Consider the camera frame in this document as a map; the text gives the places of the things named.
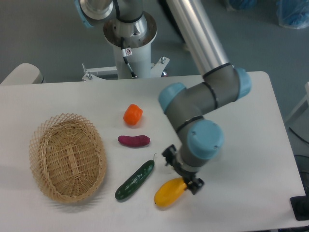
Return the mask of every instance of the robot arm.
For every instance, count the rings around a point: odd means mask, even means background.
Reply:
[[[224,143],[220,127],[203,115],[247,95],[251,80],[229,63],[200,0],[167,3],[204,82],[192,88],[176,83],[160,93],[161,107],[182,142],[178,152],[172,145],[163,156],[195,194],[203,186],[196,173]]]
[[[117,18],[122,22],[135,22],[143,14],[142,0],[75,0],[88,20]]]
[[[203,115],[247,95],[251,80],[243,69],[234,69],[229,63],[200,0],[167,0],[167,3],[204,82],[191,88],[176,83],[160,93],[161,107],[182,142],[178,152],[171,145],[163,156],[195,194],[203,186],[196,173],[224,143],[220,127]],[[75,4],[89,23],[116,19],[105,24],[104,33],[109,42],[119,47],[120,56],[124,47],[120,41],[125,39],[131,48],[139,48],[155,37],[156,25],[150,26],[151,20],[143,16],[146,14],[142,11],[142,0],[75,0]],[[150,65],[145,57],[143,60],[144,63],[138,60],[134,70]],[[128,69],[122,70],[130,76]]]

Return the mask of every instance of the black cable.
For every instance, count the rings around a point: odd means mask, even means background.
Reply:
[[[121,38],[120,38],[120,48],[121,48],[121,50],[125,49],[124,43],[125,43],[125,39],[124,39],[124,37],[121,37]],[[133,70],[132,70],[132,68],[131,68],[131,65],[129,64],[127,58],[126,58],[125,56],[123,56],[123,58],[124,58],[124,61],[125,61],[126,65],[128,66],[128,68],[129,68],[129,70],[130,70],[130,72],[131,72],[132,78],[137,78],[137,76],[136,76],[136,74],[133,72]]]
[[[301,141],[303,141],[306,144],[309,144],[309,142],[305,139],[303,139],[302,137],[300,137],[292,128],[289,127],[289,130],[297,137],[299,138]]]

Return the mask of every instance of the gray floor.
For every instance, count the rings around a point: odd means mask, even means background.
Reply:
[[[274,0],[259,0],[256,8],[242,12],[227,12],[220,0],[202,2],[230,61],[248,71],[267,72],[286,117],[309,81],[309,28],[279,27]],[[171,59],[170,76],[198,74],[156,1],[144,0],[144,8],[158,25],[152,62],[164,55]],[[88,68],[114,66],[102,27],[86,29],[73,0],[0,1],[0,60],[0,82],[24,62],[37,66],[47,82],[80,81],[82,62]],[[301,133],[309,138],[308,131]],[[295,153],[309,154],[309,146],[290,133],[289,138]]]

